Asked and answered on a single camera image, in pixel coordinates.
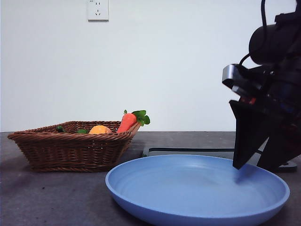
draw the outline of basket rim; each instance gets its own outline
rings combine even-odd
[[[63,140],[107,140],[107,141],[114,141],[114,140],[127,140],[135,135],[137,130],[140,127],[140,123],[136,122],[129,130],[121,133],[108,133],[108,134],[78,134],[78,133],[55,133],[55,132],[34,132],[34,130],[43,130],[48,129],[49,127],[55,127],[64,125],[66,123],[73,123],[73,122],[120,122],[120,121],[66,121],[63,123],[59,123],[56,125],[40,127],[36,129],[27,129],[21,131],[15,131],[8,135],[8,139],[18,140],[18,139],[31,139],[31,140],[48,140],[48,139],[63,139]]]

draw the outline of black tray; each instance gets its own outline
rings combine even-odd
[[[257,165],[262,151],[258,150],[252,158],[247,162],[251,165]],[[234,148],[174,148],[174,147],[146,147],[143,150],[142,156],[154,156],[154,155],[164,155],[164,154],[197,154],[214,156],[225,159],[233,159]],[[272,170],[272,172],[295,172],[297,170],[297,164],[288,161],[283,165],[279,166],[277,169]]]

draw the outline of toy carrot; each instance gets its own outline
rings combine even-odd
[[[146,110],[134,111],[132,113],[127,113],[127,110],[124,110],[124,115],[117,132],[122,133],[129,130],[136,122],[139,122],[141,126],[148,125],[151,122],[149,116],[146,115]]]

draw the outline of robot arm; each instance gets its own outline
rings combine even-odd
[[[301,0],[295,12],[280,14],[275,22],[263,23],[250,39],[249,55],[261,66],[247,69],[241,62],[223,70],[223,84],[240,95],[230,101],[237,121],[237,169],[267,139],[259,167],[273,170],[301,154]]]

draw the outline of blue plate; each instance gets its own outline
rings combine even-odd
[[[127,212],[158,226],[255,226],[289,197],[287,184],[252,165],[201,155],[159,155],[113,168],[106,185]]]

